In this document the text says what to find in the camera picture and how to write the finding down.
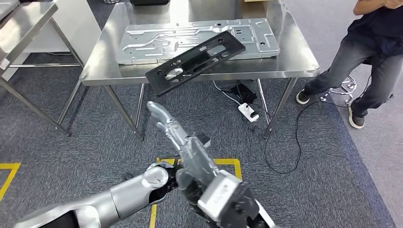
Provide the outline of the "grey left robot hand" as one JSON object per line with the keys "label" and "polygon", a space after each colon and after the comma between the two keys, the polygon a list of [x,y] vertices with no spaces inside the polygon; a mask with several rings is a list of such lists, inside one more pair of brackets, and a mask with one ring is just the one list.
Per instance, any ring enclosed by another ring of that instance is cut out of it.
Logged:
{"label": "grey left robot hand", "polygon": [[160,104],[147,102],[152,117],[158,120],[157,128],[164,131],[181,158],[182,167],[176,172],[179,190],[192,205],[212,183],[219,169],[195,135],[189,135],[181,124]]}

